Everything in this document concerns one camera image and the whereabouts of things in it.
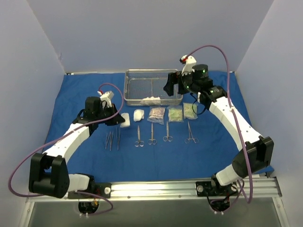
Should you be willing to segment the steel hemostat clamp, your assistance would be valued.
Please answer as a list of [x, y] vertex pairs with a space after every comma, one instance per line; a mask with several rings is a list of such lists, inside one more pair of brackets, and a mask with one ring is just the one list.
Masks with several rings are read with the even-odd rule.
[[185, 143], [188, 144], [188, 143], [190, 143], [190, 141], [193, 141], [195, 144], [197, 144], [199, 142], [199, 140], [198, 140], [198, 138], [195, 138], [193, 136], [189, 122], [187, 122], [187, 126], [188, 126], [188, 138], [185, 139]]

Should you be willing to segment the steel mesh instrument tray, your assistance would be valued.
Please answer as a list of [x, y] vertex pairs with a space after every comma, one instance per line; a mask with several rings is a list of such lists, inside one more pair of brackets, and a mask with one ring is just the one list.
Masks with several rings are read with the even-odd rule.
[[[129, 106], [168, 106], [179, 105], [183, 96], [174, 85], [174, 95], [168, 96], [163, 90], [168, 74], [175, 69], [129, 69], [125, 72], [124, 99]], [[161, 103], [143, 103], [146, 97], [160, 97]]]

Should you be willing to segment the steel tweezers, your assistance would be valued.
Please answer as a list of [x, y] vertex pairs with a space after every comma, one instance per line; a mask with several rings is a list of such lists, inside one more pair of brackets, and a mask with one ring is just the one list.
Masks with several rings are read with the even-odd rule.
[[116, 142], [117, 142], [117, 150], [119, 150], [120, 145], [120, 135], [121, 135], [121, 127], [116, 127]]
[[113, 143], [113, 132], [111, 131], [109, 134], [109, 149], [112, 149], [112, 143]]
[[109, 143], [109, 139], [110, 139], [110, 134], [106, 134], [106, 142], [105, 142], [105, 149], [107, 149], [108, 143]]

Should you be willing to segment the white gauze pad front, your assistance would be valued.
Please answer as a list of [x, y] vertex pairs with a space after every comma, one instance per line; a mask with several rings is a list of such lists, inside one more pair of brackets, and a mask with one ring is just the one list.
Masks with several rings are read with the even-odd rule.
[[143, 98], [141, 100], [141, 102], [143, 102], [143, 103], [161, 103], [161, 98], [151, 96], [151, 97]]

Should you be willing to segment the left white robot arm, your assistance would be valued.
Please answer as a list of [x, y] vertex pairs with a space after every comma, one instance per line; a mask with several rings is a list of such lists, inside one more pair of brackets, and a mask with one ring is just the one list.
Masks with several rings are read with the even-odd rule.
[[67, 163], [77, 148], [88, 139], [99, 124], [114, 126], [125, 122], [111, 102], [113, 94], [90, 96], [85, 101], [66, 133], [43, 153], [32, 156], [29, 173], [29, 191], [62, 198], [67, 192], [78, 191], [91, 198], [96, 191], [94, 178], [86, 174], [69, 174]]

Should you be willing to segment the green paper packet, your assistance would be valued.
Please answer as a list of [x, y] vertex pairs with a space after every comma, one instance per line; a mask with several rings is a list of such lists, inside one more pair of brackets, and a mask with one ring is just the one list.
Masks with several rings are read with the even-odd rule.
[[183, 108], [180, 105], [168, 106], [169, 122], [183, 122]]

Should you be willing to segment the steel surgical scissors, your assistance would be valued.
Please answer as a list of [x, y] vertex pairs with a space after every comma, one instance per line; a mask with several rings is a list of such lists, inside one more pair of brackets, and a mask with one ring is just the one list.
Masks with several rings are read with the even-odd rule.
[[166, 122], [166, 135], [163, 137], [164, 142], [171, 142], [173, 140], [173, 137], [169, 134], [169, 122]]

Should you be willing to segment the peach gauze pack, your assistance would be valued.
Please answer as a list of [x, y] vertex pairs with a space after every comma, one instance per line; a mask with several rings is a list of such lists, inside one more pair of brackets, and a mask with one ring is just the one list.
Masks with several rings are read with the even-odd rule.
[[147, 121], [163, 125], [164, 124], [164, 115], [165, 115], [164, 107], [151, 106]]

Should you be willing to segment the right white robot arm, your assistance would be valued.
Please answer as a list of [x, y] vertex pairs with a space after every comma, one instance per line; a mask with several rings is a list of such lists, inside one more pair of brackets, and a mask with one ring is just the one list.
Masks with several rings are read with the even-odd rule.
[[254, 130], [233, 106], [227, 91], [222, 86], [214, 85], [208, 76], [208, 66], [198, 64], [191, 71], [177, 71], [168, 74], [163, 90], [168, 96], [178, 93], [196, 94], [196, 100], [211, 112], [226, 128], [234, 140], [239, 152], [232, 163], [215, 174], [210, 189], [215, 195], [227, 190], [227, 185], [260, 171], [270, 165], [274, 142], [270, 137], [263, 137]]

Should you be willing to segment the blue surgical drape cloth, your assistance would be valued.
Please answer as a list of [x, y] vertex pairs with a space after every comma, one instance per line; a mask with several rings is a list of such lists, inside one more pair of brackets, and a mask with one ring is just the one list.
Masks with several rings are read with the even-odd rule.
[[[47, 141], [62, 136], [89, 96], [97, 91], [114, 92], [113, 103], [123, 113], [134, 113], [135, 107], [122, 103], [120, 92], [125, 76], [117, 74], [66, 75], [55, 100], [52, 123]], [[221, 122], [209, 111], [199, 106], [196, 120], [169, 122], [171, 142], [164, 142], [166, 122], [153, 124], [156, 145], [149, 145], [151, 123], [147, 120], [131, 122], [121, 130], [119, 150], [113, 140], [112, 149], [105, 149], [106, 134], [115, 127], [104, 124], [94, 131], [74, 152], [67, 163], [69, 174], [89, 174], [97, 182], [164, 181], [210, 177], [230, 165], [238, 154], [237, 146]], [[186, 144], [188, 126], [199, 142]], [[140, 126], [143, 147], [135, 147], [137, 126]]]

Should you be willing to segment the cream gauze pack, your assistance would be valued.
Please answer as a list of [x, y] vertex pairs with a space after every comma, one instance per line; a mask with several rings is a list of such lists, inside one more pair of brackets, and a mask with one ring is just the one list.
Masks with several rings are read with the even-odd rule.
[[197, 104], [183, 103], [183, 116], [184, 119], [189, 119], [189, 120], [197, 119]]

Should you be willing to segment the white gauze roll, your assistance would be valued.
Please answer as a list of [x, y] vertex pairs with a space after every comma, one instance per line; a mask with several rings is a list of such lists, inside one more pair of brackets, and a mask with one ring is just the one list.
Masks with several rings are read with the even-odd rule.
[[129, 113], [122, 113], [121, 116], [123, 117], [123, 119], [125, 121], [120, 124], [120, 127], [121, 128], [130, 127], [131, 123], [130, 123], [130, 115], [129, 115]]
[[142, 109], [136, 109], [134, 111], [134, 121], [135, 122], [139, 122], [142, 119], [144, 119], [144, 110], [142, 110]]

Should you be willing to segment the straight steel scissors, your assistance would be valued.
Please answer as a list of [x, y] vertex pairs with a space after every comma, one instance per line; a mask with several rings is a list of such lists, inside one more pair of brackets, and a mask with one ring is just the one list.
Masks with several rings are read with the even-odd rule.
[[156, 139], [154, 138], [153, 123], [151, 123], [151, 138], [148, 139], [148, 144], [149, 144], [149, 145], [156, 145], [156, 144], [157, 144], [157, 141], [156, 141]]

